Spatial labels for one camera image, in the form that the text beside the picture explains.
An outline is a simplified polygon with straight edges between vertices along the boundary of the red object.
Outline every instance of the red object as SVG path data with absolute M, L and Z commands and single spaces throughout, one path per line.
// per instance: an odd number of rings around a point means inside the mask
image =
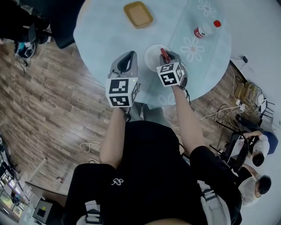
M 221 26 L 221 23 L 220 23 L 220 21 L 215 20 L 215 21 L 214 21 L 214 25 L 215 25 L 215 27 L 220 27 L 220 26 Z
M 164 56 L 165 60 L 167 63 L 171 62 L 171 58 L 168 56 L 167 52 L 165 51 L 164 48 L 161 48 L 161 54 Z
M 195 30 L 194 30 L 194 34 L 195 34 L 195 36 L 196 37 L 198 37 L 198 38 L 203 38 L 203 36 L 200 34 L 200 32 L 199 32 L 199 27 L 197 27 Z

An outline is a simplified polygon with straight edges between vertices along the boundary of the round table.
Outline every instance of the round table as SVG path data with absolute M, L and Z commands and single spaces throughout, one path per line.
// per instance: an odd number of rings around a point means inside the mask
M 211 90 L 224 75 L 231 55 L 229 28 L 216 0 L 143 0 L 154 21 L 141 29 L 134 28 L 124 12 L 124 6 L 131 2 L 90 1 L 79 15 L 74 39 L 92 76 L 105 87 L 113 61 L 135 51 L 141 83 L 135 101 L 150 108 L 174 105 L 172 89 L 163 87 L 158 75 L 144 62 L 151 45 L 163 44 L 179 54 L 186 65 L 191 100 Z M 195 37 L 196 27 L 215 20 L 220 20 L 222 26 L 214 28 L 212 35 Z

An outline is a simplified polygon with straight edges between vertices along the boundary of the white flower print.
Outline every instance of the white flower print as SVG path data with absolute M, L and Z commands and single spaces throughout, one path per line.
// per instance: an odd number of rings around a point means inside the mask
M 203 0 L 199 0 L 200 5 L 197 6 L 198 9 L 204 10 L 204 16 L 205 17 L 212 17 L 216 18 L 215 13 L 216 10 L 211 7 L 210 2 L 206 1 L 205 3 Z
M 165 98 L 164 95 L 161 94 L 158 96 L 158 102 L 161 105 L 174 105 L 176 103 L 176 100 L 175 100 L 175 96 L 173 93 L 169 94 L 167 99 Z
M 188 53 L 187 61 L 192 62 L 193 59 L 196 58 L 197 61 L 200 62 L 202 60 L 200 52 L 205 51 L 205 48 L 203 46 L 198 46 L 198 39 L 194 37 L 191 42 L 187 37 L 184 37 L 184 43 L 186 46 L 180 47 L 180 51 L 182 53 Z

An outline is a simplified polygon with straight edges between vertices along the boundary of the white shirt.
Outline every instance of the white shirt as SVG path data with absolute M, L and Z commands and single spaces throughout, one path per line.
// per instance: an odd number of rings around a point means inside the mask
M 262 176 L 260 174 L 258 174 L 256 178 L 251 176 L 250 178 L 244 180 L 238 187 L 242 196 L 242 206 L 251 206 L 257 203 L 257 201 L 260 199 L 260 197 L 259 198 L 256 197 L 255 189 L 256 189 L 256 182 L 261 177 Z
M 263 156 L 266 157 L 269 151 L 269 142 L 267 136 L 264 134 L 259 136 L 259 140 L 255 143 L 253 147 L 253 153 L 256 151 L 261 151 Z

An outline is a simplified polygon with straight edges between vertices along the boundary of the shirt logo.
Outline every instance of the shirt logo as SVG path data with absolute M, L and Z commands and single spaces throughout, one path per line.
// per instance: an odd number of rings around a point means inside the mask
M 120 186 L 121 183 L 123 183 L 123 182 L 124 182 L 124 181 L 123 181 L 122 179 L 115 178 L 115 179 L 113 180 L 113 184 L 111 184 L 111 185 L 117 184 L 118 186 Z

